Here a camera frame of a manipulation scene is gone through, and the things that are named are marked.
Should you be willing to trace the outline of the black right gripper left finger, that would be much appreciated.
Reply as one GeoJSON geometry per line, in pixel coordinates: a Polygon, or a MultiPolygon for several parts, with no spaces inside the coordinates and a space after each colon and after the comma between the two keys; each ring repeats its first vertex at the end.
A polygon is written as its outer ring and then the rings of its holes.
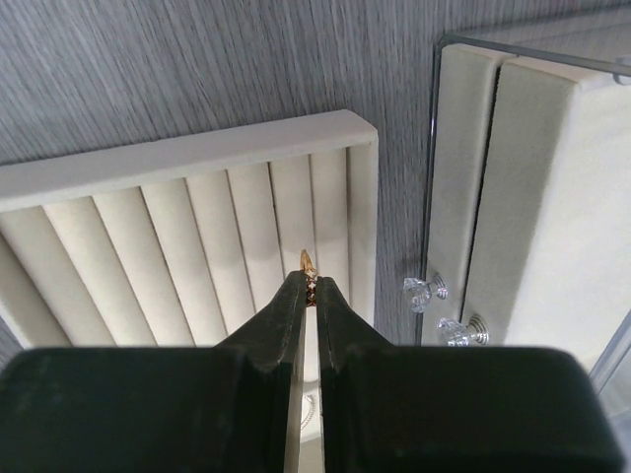
{"type": "Polygon", "coordinates": [[[47,348],[1,374],[5,472],[294,472],[307,279],[211,348],[47,348]]]}

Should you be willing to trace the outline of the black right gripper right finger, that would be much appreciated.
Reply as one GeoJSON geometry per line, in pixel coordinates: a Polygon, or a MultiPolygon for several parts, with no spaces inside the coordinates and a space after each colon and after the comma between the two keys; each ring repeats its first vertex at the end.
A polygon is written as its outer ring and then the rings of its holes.
{"type": "Polygon", "coordinates": [[[315,289],[328,472],[620,472],[587,374],[532,347],[389,343],[336,283],[315,289]]]}

